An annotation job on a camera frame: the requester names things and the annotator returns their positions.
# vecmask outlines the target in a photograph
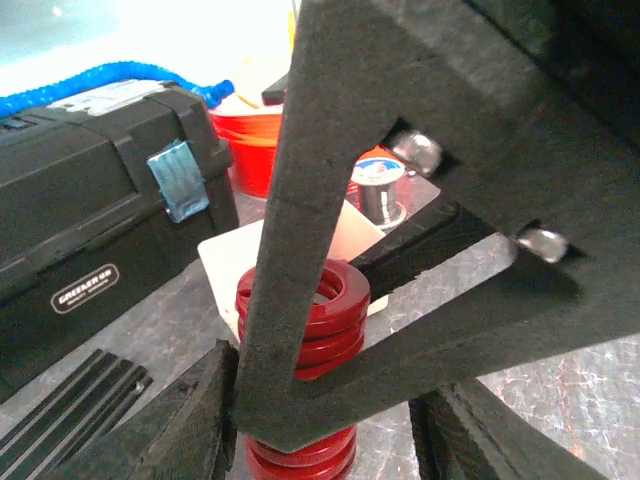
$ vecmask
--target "red spring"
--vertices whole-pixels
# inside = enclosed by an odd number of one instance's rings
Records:
[[[238,282],[238,331],[244,339],[255,269]],[[313,380],[353,358],[364,346],[364,320],[371,294],[367,279],[348,263],[328,260],[304,332],[295,376]],[[356,454],[352,426],[294,453],[282,453],[253,438],[247,440],[249,467],[256,480],[343,480]]]

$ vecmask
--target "metal bolt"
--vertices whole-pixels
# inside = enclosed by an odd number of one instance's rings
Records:
[[[440,146],[417,130],[396,134],[391,151],[423,177],[433,175],[442,161]]]
[[[144,383],[136,382],[135,386],[133,387],[133,393],[135,393],[136,395],[140,395],[145,391],[146,388],[147,387],[144,386]]]
[[[547,263],[558,263],[569,250],[569,243],[562,235],[543,228],[525,230],[517,242]]]

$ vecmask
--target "toolbox label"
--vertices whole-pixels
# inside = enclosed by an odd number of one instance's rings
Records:
[[[76,280],[51,297],[51,306],[60,315],[69,313],[100,295],[120,280],[118,267],[109,263]]]
[[[125,80],[63,98],[47,108],[64,108],[67,112],[84,112],[98,117],[165,89],[155,80]]]

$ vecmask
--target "black toolbox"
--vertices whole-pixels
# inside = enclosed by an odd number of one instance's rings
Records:
[[[0,403],[238,227],[230,166],[202,99],[171,83],[0,120]]]

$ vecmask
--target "red bucket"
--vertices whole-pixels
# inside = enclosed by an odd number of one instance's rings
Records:
[[[282,114],[225,116],[211,114],[220,138],[229,141],[238,188],[267,198]]]

